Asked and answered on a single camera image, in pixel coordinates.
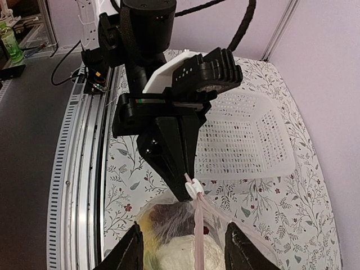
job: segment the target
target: wall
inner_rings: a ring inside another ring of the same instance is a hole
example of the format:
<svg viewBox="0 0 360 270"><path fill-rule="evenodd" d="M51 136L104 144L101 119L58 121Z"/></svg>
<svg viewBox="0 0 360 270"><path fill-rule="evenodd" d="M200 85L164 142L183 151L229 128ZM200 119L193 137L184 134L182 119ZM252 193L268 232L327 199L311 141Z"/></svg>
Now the wall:
<svg viewBox="0 0 360 270"><path fill-rule="evenodd" d="M77 3L74 0L48 1L59 46L71 47L81 35ZM178 0L177 11L208 1ZM261 58L288 1L258 0L254 20L235 55ZM248 0L226 0L206 10L177 18L170 47L197 51L211 51L218 46L227 47L247 6Z"/></svg>
<svg viewBox="0 0 360 270"><path fill-rule="evenodd" d="M303 0L270 59L314 142L345 270L360 264L359 26L359 1Z"/></svg>

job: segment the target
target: plastic bag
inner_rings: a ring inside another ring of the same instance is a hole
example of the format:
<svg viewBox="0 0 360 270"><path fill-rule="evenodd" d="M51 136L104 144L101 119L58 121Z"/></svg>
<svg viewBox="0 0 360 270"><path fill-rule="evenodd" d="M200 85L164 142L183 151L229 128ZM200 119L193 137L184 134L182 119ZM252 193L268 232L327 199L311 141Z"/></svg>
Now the plastic bag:
<svg viewBox="0 0 360 270"><path fill-rule="evenodd" d="M195 200L178 202L171 191L166 191L141 209L137 222L143 233L146 270L225 269L225 235L232 222L270 262L278 265L269 243L201 193Z"/></svg>

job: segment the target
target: floral pattern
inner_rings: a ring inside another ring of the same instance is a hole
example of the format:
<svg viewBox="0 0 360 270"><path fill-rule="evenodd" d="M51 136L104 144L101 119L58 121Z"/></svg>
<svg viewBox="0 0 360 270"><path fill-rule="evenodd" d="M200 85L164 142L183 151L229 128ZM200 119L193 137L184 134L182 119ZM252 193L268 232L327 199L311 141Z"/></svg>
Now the floral pattern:
<svg viewBox="0 0 360 270"><path fill-rule="evenodd" d="M171 59L181 51L167 51ZM340 270L338 236L329 195L316 152L299 110L276 68L237 58L244 81L240 88L262 92L276 103L294 148L296 169L287 177L212 179L204 190L222 209L253 226L273 246L283 270ZM119 94L127 91L122 72ZM109 143L105 199L105 248L111 250L150 199L167 189L140 157L136 137Z"/></svg>

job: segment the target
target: white plastic basket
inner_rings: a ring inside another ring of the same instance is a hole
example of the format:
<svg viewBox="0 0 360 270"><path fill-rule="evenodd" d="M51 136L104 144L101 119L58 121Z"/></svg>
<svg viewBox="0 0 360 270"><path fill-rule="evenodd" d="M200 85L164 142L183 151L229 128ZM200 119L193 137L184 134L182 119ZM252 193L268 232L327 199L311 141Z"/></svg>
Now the white plastic basket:
<svg viewBox="0 0 360 270"><path fill-rule="evenodd" d="M269 97L234 89L211 104L199 132L196 178L234 181L287 176L295 170L289 135Z"/></svg>

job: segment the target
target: plastic bottle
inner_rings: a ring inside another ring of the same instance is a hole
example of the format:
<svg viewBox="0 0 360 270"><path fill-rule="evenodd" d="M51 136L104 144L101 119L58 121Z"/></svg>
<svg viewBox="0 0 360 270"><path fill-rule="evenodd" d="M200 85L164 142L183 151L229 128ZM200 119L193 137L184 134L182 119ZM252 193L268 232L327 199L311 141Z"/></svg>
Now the plastic bottle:
<svg viewBox="0 0 360 270"><path fill-rule="evenodd" d="M14 31L11 27L6 26L5 22L0 22L0 36L11 61L13 63L20 62L24 58L23 52L16 41Z"/></svg>

